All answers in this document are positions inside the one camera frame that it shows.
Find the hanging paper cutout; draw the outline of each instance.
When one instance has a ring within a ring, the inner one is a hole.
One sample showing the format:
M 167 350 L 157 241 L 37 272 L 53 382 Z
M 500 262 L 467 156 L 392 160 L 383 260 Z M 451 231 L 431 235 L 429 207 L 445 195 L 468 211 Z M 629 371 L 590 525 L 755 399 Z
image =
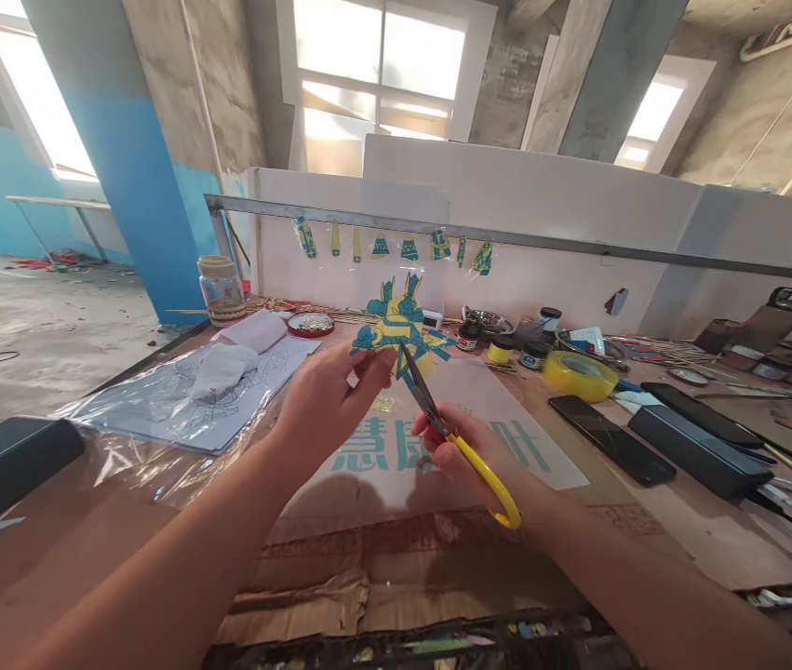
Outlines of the hanging paper cutout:
M 458 267 L 463 267 L 463 257 L 467 254 L 467 236 L 461 235 L 461 241 L 458 243 Z
M 296 233 L 300 237 L 302 250 L 305 251 L 307 258 L 317 258 L 318 249 L 315 247 L 315 239 L 312 237 L 312 229 L 309 228 L 308 221 L 303 217 L 296 220 Z
M 409 261 L 417 261 L 420 258 L 417 254 L 417 245 L 414 244 L 414 235 L 409 235 L 402 242 L 402 258 Z
M 352 229 L 352 262 L 361 262 L 361 238 L 358 229 Z
M 442 360 L 449 360 L 451 355 L 443 351 L 445 347 L 457 344 L 448 335 L 443 335 L 436 330 L 428 330 L 422 334 L 423 310 L 421 304 L 414 297 L 421 284 L 421 278 L 411 273 L 405 279 L 405 293 L 393 295 L 393 286 L 396 278 L 388 281 L 381 286 L 380 300 L 372 300 L 368 303 L 368 313 L 380 317 L 376 329 L 364 326 L 352 342 L 352 353 L 359 349 L 373 349 L 380 351 L 386 347 L 396 349 L 398 358 L 393 366 L 393 375 L 396 379 L 401 379 L 408 371 L 408 361 L 402 355 L 400 342 L 405 343 L 405 347 L 414 356 L 417 368 L 424 377 L 429 376 L 433 368 L 436 367 L 436 360 L 430 356 L 435 354 Z M 409 386 L 414 384 L 409 375 L 407 378 Z
M 340 255 L 340 224 L 333 223 L 333 239 L 330 241 L 330 254 L 336 258 Z
M 445 231 L 433 231 L 430 235 L 430 261 L 438 261 L 450 255 L 451 241 L 445 236 Z
M 379 259 L 388 255 L 389 246 L 386 244 L 386 238 L 383 237 L 383 233 L 377 233 L 377 239 L 374 240 L 374 250 L 371 252 L 370 256 L 373 259 Z
M 482 247 L 473 261 L 473 269 L 481 276 L 486 276 L 491 270 L 491 242 L 483 242 Z

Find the window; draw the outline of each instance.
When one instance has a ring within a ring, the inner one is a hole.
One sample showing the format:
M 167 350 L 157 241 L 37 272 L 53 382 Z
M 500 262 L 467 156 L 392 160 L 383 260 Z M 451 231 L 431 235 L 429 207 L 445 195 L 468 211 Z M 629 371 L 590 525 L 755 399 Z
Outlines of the window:
M 467 140 L 496 7 L 277 2 L 284 102 L 299 110 L 294 146 L 306 169 L 360 177 L 368 133 Z
M 665 56 L 619 150 L 616 165 L 659 172 L 715 63 Z
M 20 0 L 0 0 L 0 74 L 27 131 L 59 179 L 97 181 L 95 169 Z

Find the smartphone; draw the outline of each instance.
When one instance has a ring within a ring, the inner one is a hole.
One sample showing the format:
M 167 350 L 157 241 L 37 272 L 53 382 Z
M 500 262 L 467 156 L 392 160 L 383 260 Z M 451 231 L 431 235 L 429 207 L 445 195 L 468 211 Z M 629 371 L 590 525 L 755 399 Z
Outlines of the smartphone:
M 638 442 L 579 396 L 562 395 L 547 402 L 641 486 L 664 484 L 674 479 L 678 473 L 665 459 Z
M 644 382 L 640 387 L 652 394 L 663 405 L 670 407 L 689 422 L 695 423 L 719 440 L 728 442 L 735 447 L 764 449 L 765 443 L 761 439 L 671 384 Z

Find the white cloth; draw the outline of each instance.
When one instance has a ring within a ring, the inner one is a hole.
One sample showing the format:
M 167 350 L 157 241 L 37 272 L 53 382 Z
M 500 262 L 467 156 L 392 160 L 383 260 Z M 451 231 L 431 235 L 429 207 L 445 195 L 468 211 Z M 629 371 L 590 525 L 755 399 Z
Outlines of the white cloth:
M 245 372 L 259 365 L 259 354 L 238 344 L 213 344 L 204 356 L 191 387 L 194 400 L 205 400 L 224 395 L 234 387 Z
M 267 309 L 261 309 L 253 316 L 248 316 L 243 321 L 220 330 L 213 338 L 226 340 L 233 344 L 240 344 L 261 354 L 269 349 L 278 340 L 287 335 L 287 326 Z

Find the black case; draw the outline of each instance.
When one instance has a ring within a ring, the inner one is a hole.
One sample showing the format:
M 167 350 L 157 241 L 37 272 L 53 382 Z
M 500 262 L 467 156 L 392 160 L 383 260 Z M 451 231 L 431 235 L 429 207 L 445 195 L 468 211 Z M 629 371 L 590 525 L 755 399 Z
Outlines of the black case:
M 64 419 L 12 417 L 1 422 L 0 515 L 84 450 L 82 437 Z
M 671 408 L 643 407 L 628 427 L 724 500 L 742 499 L 774 477 Z

